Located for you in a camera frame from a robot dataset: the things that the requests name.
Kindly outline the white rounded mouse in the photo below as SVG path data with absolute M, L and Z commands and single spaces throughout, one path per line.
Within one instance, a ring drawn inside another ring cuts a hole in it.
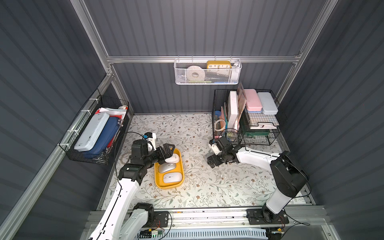
M 180 156 L 176 153 L 173 153 L 173 155 L 170 158 L 165 159 L 165 162 L 168 164 L 177 164 L 180 161 Z

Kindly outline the silver mouse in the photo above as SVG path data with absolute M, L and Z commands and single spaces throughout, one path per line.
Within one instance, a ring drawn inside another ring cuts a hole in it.
M 169 172 L 171 170 L 174 170 L 176 168 L 176 166 L 177 166 L 176 164 L 165 163 L 165 164 L 159 165 L 158 172 L 160 174 L 163 174 L 163 173 Z

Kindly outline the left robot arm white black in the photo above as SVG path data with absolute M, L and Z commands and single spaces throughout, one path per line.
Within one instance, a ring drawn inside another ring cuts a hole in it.
M 152 224 L 151 204 L 139 204 L 128 220 L 124 219 L 148 169 L 155 163 L 165 163 L 175 149 L 172 144 L 156 147 L 153 138 L 133 142 L 131 160 L 120 169 L 114 195 L 90 240 L 134 240 L 142 227 Z

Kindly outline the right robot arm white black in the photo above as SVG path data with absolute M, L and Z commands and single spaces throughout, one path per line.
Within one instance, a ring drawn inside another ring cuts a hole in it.
M 255 214 L 248 214 L 247 218 L 259 220 L 266 224 L 280 221 L 284 224 L 285 207 L 298 196 L 302 188 L 309 182 L 309 177 L 296 167 L 289 159 L 289 152 L 280 154 L 261 152 L 247 147 L 245 144 L 233 145 L 227 138 L 209 141 L 213 151 L 207 156 L 207 163 L 213 169 L 222 164 L 240 163 L 258 167 L 273 175 L 275 190 Z

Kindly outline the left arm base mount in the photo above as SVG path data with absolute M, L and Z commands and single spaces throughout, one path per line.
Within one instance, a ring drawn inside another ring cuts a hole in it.
M 154 212 L 153 214 L 150 214 L 149 220 L 147 223 L 142 226 L 142 228 L 166 228 L 168 227 L 168 224 L 171 223 L 171 217 L 170 213 L 168 211 L 159 211 Z

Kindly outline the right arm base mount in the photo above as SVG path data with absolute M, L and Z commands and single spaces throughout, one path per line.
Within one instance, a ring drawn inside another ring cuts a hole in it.
M 274 214 L 268 209 L 247 209 L 246 218 L 250 225 L 285 225 L 288 224 L 289 218 L 284 210 L 278 214 Z

